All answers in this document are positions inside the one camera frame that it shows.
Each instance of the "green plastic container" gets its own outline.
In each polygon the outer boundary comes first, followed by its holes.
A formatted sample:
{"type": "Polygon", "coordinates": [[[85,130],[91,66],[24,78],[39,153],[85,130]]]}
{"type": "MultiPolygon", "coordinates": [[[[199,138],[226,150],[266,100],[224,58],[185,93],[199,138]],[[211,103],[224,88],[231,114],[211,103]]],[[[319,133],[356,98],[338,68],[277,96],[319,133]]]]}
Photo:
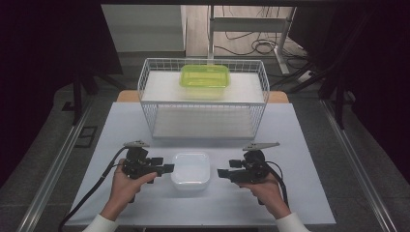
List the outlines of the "green plastic container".
{"type": "Polygon", "coordinates": [[[229,82],[229,69],[223,65],[185,65],[181,69],[183,87],[225,88],[229,82]]]}

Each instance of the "white tabletop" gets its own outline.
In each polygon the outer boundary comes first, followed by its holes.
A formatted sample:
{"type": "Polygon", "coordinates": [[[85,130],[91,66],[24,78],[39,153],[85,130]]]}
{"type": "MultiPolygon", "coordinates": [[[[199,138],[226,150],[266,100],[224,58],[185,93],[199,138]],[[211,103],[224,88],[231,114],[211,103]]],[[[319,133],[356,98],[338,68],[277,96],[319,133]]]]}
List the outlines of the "white tabletop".
{"type": "MultiPolygon", "coordinates": [[[[112,105],[102,135],[80,186],[75,206],[99,180],[112,157],[124,142],[143,140],[151,145],[149,157],[172,157],[185,151],[209,155],[211,180],[202,191],[177,190],[169,174],[144,185],[135,202],[117,219],[127,226],[144,227],[235,227],[273,225],[273,217],[257,203],[249,190],[238,188],[218,177],[218,168],[229,168],[229,160],[241,160],[246,140],[153,139],[139,103],[112,105]]],[[[308,151],[308,146],[290,103],[268,104],[254,139],[255,142],[279,142],[278,147],[264,149],[266,160],[280,165],[287,186],[289,204],[304,224],[336,223],[325,192],[308,151]]],[[[112,172],[67,225],[87,225],[108,199],[112,172]]]]}

